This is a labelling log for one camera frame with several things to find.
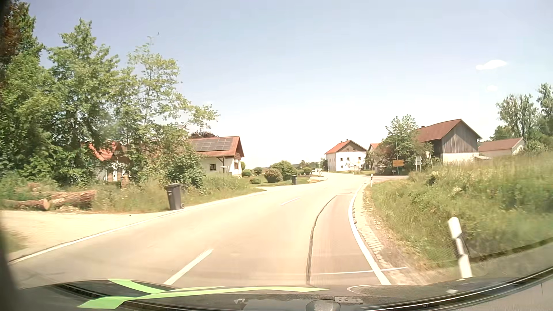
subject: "gravel area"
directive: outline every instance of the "gravel area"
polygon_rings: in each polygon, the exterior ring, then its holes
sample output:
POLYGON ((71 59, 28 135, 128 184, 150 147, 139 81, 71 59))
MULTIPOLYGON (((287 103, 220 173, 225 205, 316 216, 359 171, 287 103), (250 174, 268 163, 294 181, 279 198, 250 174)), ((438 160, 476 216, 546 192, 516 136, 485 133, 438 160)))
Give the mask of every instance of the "gravel area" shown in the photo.
POLYGON ((93 214, 84 212, 0 211, 4 230, 23 238, 23 249, 8 254, 13 260, 64 242, 157 217, 170 211, 147 214, 93 214))

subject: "windshield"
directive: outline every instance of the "windshield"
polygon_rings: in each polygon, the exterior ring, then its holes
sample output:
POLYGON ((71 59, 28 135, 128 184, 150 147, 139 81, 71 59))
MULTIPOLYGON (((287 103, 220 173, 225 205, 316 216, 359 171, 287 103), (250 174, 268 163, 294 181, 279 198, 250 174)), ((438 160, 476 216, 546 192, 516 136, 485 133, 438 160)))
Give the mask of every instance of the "windshield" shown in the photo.
POLYGON ((534 4, 8 1, 15 285, 72 308, 301 309, 543 280, 552 24, 534 4))

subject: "grass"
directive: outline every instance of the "grass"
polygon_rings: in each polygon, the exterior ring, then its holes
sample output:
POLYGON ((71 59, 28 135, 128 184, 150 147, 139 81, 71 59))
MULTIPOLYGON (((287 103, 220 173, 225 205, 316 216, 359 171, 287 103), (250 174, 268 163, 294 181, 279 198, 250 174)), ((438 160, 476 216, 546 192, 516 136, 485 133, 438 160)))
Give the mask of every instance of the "grass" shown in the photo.
MULTIPOLYGON (((28 189, 27 182, 23 178, 12 175, 3 178, 0 180, 0 199, 36 199, 28 189)), ((55 187, 51 185, 49 190, 59 190, 55 187)), ((151 180, 142 186, 130 184, 125 189, 120 189, 115 183, 98 183, 85 187, 72 186, 65 190, 96 190, 96 198, 89 206, 94 212, 144 213, 169 210, 167 192, 157 180, 151 180)), ((263 190, 251 185, 249 179, 208 175, 204 179, 202 190, 185 189, 181 192, 181 198, 184 206, 191 206, 259 191, 263 190)))
POLYGON ((455 259, 447 221, 459 218, 470 255, 553 237, 553 154, 445 165, 369 190, 374 212, 431 262, 455 259))
MULTIPOLYGON (((353 172, 349 171, 339 171, 339 172, 333 172, 333 173, 340 173, 340 174, 353 174, 353 172)), ((366 175, 370 176, 371 174, 374 174, 373 170, 362 170, 360 172, 355 172, 355 175, 366 175)))
MULTIPOLYGON (((265 179, 265 177, 263 175, 255 176, 255 177, 261 178, 261 183, 260 184, 255 184, 254 186, 274 187, 274 186, 291 186, 292 185, 291 180, 283 180, 282 182, 269 183, 269 182, 267 182, 267 180, 265 179)), ((308 176, 298 177, 296 181, 297 181, 298 185, 308 184, 309 183, 309 177, 308 176)))

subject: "solar panel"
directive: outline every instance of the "solar panel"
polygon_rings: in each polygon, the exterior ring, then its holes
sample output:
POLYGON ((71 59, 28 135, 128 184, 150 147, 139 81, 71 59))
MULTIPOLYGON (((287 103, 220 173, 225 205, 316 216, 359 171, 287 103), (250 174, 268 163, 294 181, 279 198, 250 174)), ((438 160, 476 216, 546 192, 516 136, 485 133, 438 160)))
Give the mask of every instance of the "solar panel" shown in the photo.
POLYGON ((190 143, 198 152, 205 151, 226 151, 231 149, 232 137, 213 137, 202 140, 192 140, 190 143))

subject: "dashed center line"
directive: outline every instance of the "dashed center line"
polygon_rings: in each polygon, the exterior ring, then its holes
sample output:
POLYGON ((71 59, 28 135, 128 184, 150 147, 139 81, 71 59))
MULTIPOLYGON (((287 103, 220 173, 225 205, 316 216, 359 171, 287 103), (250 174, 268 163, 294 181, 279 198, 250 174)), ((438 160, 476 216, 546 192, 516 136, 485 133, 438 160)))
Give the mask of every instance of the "dashed center line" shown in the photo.
POLYGON ((286 202, 280 204, 280 206, 283 206, 284 204, 288 204, 288 203, 290 203, 290 202, 292 202, 292 201, 298 200, 299 198, 300 198, 300 196, 297 197, 297 198, 295 198, 295 199, 291 199, 290 201, 286 201, 286 202))
POLYGON ((181 278, 186 272, 190 271, 190 269, 194 268, 195 265, 200 263, 200 261, 204 260, 205 257, 209 256, 213 249, 206 250, 205 252, 201 253, 196 257, 194 260, 192 260, 188 265, 184 266, 179 272, 177 272, 175 275, 170 277, 167 281, 163 282, 165 285, 173 285, 179 278, 181 278))

